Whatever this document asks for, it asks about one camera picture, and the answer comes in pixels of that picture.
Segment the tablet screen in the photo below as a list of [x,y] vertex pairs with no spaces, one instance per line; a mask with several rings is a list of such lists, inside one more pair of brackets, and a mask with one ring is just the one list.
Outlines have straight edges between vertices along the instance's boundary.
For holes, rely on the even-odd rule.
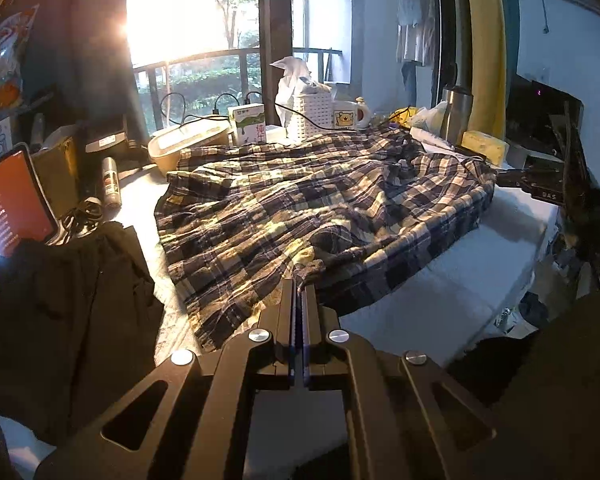
[[23,146],[0,159],[0,256],[23,238],[47,241],[58,229]]

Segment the metal screw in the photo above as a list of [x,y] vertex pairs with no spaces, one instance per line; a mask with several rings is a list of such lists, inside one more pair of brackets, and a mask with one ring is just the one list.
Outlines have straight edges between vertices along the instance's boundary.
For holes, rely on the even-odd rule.
[[249,339],[251,339],[255,343],[262,343],[269,339],[269,330],[264,330],[263,328],[255,328],[249,332]]
[[178,366],[188,365],[193,361],[193,352],[187,349],[176,350],[173,354],[171,354],[171,362]]
[[344,343],[349,340],[349,333],[344,330],[331,330],[329,332],[329,339],[334,343]]
[[423,365],[427,362],[427,355],[424,352],[420,352],[419,350],[409,350],[404,358],[412,365]]

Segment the tablet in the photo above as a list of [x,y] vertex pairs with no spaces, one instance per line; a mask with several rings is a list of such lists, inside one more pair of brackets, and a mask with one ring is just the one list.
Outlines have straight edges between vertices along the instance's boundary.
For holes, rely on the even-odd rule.
[[31,164],[26,144],[0,158],[0,257],[11,256],[23,238],[48,242],[58,222]]

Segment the plaid shirt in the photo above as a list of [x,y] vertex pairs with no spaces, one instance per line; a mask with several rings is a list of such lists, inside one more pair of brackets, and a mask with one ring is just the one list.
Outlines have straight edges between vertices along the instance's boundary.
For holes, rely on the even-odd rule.
[[277,304],[282,277],[339,315],[377,301],[476,227],[495,174],[396,129],[191,148],[167,179],[158,234],[211,351]]

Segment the white basket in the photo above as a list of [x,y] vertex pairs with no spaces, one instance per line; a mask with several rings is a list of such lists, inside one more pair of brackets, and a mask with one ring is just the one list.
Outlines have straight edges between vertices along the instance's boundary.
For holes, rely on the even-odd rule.
[[[293,109],[309,117],[314,123],[323,128],[333,128],[333,102],[331,94],[302,95],[294,97]],[[324,134],[327,131],[316,128],[304,117],[289,112],[291,117],[286,126],[287,136],[292,142],[304,142],[315,134]]]

